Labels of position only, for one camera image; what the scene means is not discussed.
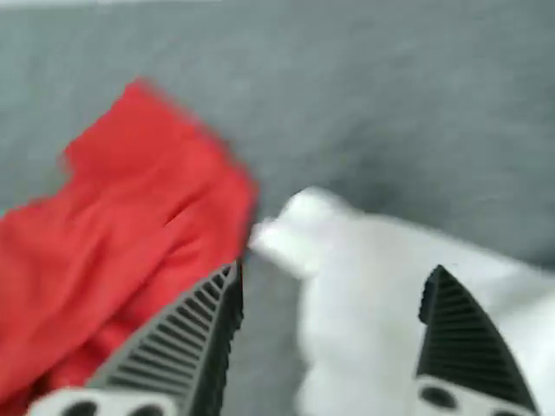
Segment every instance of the black ribbed grip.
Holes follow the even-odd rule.
[[[243,318],[239,263],[166,307],[113,354],[88,387],[171,396],[183,416],[216,416],[233,335]]]
[[[428,325],[417,374],[536,412],[508,347],[472,295],[443,267],[428,278],[419,318]]]

